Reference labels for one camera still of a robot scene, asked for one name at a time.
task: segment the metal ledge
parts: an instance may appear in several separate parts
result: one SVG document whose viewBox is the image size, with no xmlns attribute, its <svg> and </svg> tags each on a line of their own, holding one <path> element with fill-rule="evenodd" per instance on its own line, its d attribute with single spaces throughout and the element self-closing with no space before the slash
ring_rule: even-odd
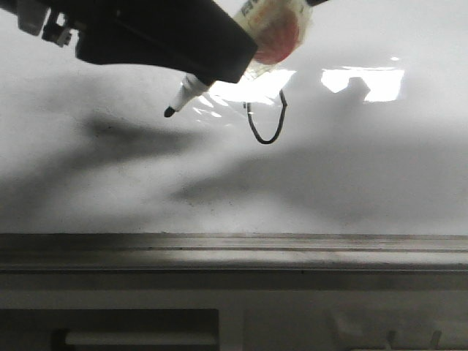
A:
<svg viewBox="0 0 468 351">
<path fill-rule="evenodd" d="M 2 271 L 468 271 L 468 236 L 3 234 Z"/>
</svg>

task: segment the gray frame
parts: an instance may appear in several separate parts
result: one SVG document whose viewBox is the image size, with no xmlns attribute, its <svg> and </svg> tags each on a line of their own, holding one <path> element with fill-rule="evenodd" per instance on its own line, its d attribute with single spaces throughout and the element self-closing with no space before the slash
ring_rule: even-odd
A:
<svg viewBox="0 0 468 351">
<path fill-rule="evenodd" d="M 2 271 L 468 271 L 468 237 L 2 234 Z"/>
</svg>

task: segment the black marker tip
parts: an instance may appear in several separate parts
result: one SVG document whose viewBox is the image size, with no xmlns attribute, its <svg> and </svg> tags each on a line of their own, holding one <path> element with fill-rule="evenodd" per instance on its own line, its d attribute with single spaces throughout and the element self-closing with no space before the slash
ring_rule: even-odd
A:
<svg viewBox="0 0 468 351">
<path fill-rule="evenodd" d="M 176 110 L 174 110 L 171 106 L 169 106 L 168 108 L 166 108 L 166 111 L 164 111 L 164 117 L 169 118 L 174 113 L 176 113 Z"/>
</svg>

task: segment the white surface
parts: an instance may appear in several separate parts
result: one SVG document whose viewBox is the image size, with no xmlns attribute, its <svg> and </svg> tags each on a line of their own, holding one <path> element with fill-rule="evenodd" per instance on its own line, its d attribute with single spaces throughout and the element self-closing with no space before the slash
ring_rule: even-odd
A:
<svg viewBox="0 0 468 351">
<path fill-rule="evenodd" d="M 465 234 L 467 11 L 318 6 L 279 67 L 296 73 L 272 146 L 254 140 L 241 103 L 209 94 L 162 117 L 181 72 L 91 66 L 1 12 L 0 231 Z M 324 70 L 349 67 L 404 71 L 398 99 L 364 102 L 359 78 L 323 85 Z M 266 135 L 278 103 L 254 104 Z"/>
</svg>

